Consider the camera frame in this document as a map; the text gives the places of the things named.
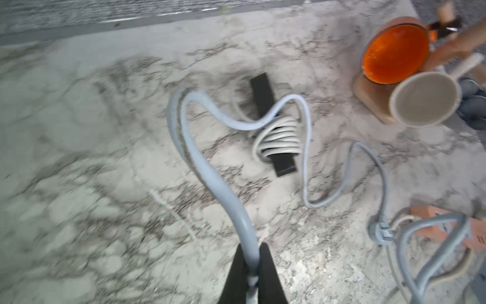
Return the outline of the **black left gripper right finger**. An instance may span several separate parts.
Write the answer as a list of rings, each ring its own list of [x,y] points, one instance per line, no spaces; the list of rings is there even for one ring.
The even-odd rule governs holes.
[[[262,243],[259,247],[259,254],[258,303],[288,304],[270,248],[266,243]]]

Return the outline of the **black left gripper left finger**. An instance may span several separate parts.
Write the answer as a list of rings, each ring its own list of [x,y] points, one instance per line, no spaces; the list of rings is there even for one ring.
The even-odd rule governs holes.
[[[248,290],[248,266],[239,244],[217,304],[245,304]]]

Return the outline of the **pink power strip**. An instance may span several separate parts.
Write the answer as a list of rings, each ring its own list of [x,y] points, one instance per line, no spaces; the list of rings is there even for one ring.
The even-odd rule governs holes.
[[[448,213],[448,210],[431,205],[413,206],[410,210],[411,215],[415,215],[422,220],[434,218]],[[420,236],[434,239],[436,241],[445,241],[449,234],[454,230],[455,226],[456,222],[447,222],[423,228],[416,233]],[[485,249],[485,221],[474,219],[472,217],[470,218],[470,228],[462,240],[462,245],[465,248],[472,250]]]

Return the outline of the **wooden mug tree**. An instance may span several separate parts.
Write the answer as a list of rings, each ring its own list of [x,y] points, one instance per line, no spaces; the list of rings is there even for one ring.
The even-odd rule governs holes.
[[[368,43],[361,57],[361,72],[353,83],[353,90],[356,97],[363,102],[370,111],[385,125],[393,125],[396,119],[392,117],[389,110],[389,100],[395,87],[404,80],[401,77],[398,81],[392,82],[375,81],[370,78],[372,71],[366,64],[366,57],[376,40],[382,40],[382,36],[395,28],[410,27],[418,31],[418,38],[428,35],[429,43],[434,43],[439,39],[445,39],[435,51],[431,50],[431,45],[427,46],[428,53],[418,52],[417,57],[413,57],[410,62],[405,64],[405,75],[411,76],[414,72],[430,72],[438,69],[453,58],[465,59],[467,55],[473,54],[473,50],[485,44],[485,18],[461,29],[461,19],[454,15],[452,1],[445,1],[437,9],[439,21],[436,24],[425,25],[419,19],[412,16],[401,16],[395,18],[385,25],[382,25],[377,34]]]

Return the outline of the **white mug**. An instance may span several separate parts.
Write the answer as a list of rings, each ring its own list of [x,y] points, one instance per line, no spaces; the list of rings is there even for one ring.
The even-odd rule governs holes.
[[[402,81],[392,91],[389,111],[400,124],[428,127],[447,120],[462,98],[459,78],[477,67],[483,54],[473,53],[452,72],[421,72]]]

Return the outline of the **orange mug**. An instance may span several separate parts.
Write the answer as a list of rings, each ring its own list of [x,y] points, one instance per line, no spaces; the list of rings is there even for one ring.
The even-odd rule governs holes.
[[[397,84],[417,73],[430,53],[430,44],[463,27],[460,16],[446,24],[425,25],[419,19],[402,16],[386,23],[368,43],[361,57],[361,70],[380,85]]]

